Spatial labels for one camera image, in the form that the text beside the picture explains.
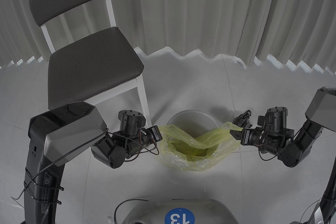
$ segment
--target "chair leg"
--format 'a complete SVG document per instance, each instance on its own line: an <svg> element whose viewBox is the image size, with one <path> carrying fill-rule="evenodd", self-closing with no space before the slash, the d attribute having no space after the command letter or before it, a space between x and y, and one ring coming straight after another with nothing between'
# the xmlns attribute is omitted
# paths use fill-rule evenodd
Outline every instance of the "chair leg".
<svg viewBox="0 0 336 224"><path fill-rule="evenodd" d="M146 97L146 92L145 92L144 81L142 79L142 74L136 78L136 82L138 84L137 89L138 89L138 94L139 94L140 103L142 107L142 113L146 118L146 126L148 128L152 125L152 121L149 115L147 97Z"/></svg>

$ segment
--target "white chair frame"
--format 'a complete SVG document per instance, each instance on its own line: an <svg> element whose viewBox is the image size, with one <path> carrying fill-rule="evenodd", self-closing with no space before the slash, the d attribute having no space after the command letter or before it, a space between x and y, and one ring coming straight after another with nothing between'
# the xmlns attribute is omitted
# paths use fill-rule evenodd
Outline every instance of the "white chair frame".
<svg viewBox="0 0 336 224"><path fill-rule="evenodd" d="M116 21L114 18L114 13L113 13L113 8L112 8L112 1L111 0L105 0L106 1L106 7L107 7L107 12L108 12L108 18L110 19L110 25L111 27L116 26ZM47 27L45 24L41 26L42 32L44 34L45 40L47 41L48 47L53 54L55 52L55 48L53 46L53 43L50 39ZM144 81L142 79L142 74L138 76L135 79L132 79L130 81L127 81L123 84L120 84L114 88L111 88L105 92L99 93L96 96L93 96L85 102L96 105L100 102L103 102L105 100L108 100L114 96L117 96L123 92L126 92L128 90L131 90L133 88L138 89L138 94L139 94L139 99L142 107L142 113L146 118L146 126L149 127L152 125L151 117L149 115L149 109L148 109L148 103L147 103L147 97L146 97L146 92L145 92L145 86L144 86Z"/></svg>

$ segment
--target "logo on robot arm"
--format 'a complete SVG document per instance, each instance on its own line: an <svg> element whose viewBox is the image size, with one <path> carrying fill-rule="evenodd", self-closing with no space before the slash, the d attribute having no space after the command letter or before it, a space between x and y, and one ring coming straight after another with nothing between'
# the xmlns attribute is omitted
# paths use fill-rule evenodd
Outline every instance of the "logo on robot arm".
<svg viewBox="0 0 336 224"><path fill-rule="evenodd" d="M165 224L195 224L195 216L186 208L174 208L166 214Z"/></svg>

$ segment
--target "chair seat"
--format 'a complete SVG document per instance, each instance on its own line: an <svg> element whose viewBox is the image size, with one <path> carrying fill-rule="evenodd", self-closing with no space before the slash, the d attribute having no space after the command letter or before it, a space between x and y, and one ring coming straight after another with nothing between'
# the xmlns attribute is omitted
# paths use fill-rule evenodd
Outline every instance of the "chair seat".
<svg viewBox="0 0 336 224"><path fill-rule="evenodd" d="M54 52L48 69L48 108L84 101L141 75L144 65L111 27Z"/></svg>

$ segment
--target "gray curtain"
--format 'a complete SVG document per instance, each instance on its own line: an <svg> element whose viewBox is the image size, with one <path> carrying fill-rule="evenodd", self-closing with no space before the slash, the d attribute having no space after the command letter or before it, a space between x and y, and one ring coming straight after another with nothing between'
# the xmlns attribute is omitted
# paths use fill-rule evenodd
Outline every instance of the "gray curtain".
<svg viewBox="0 0 336 224"><path fill-rule="evenodd" d="M165 46L183 56L200 49L208 57L236 55L251 65L255 56L265 60L270 53L283 63L302 58L309 65L336 68L335 51L327 45L334 40L332 0L112 0L112 4L117 26L133 47L146 54ZM325 24L328 31L321 27ZM46 25L57 50L109 27L109 20L104 0L94 0ZM0 0L0 65L32 56L48 59L50 51L28 0Z"/></svg>
<svg viewBox="0 0 336 224"><path fill-rule="evenodd" d="M336 71L336 0L272 0L256 54Z"/></svg>

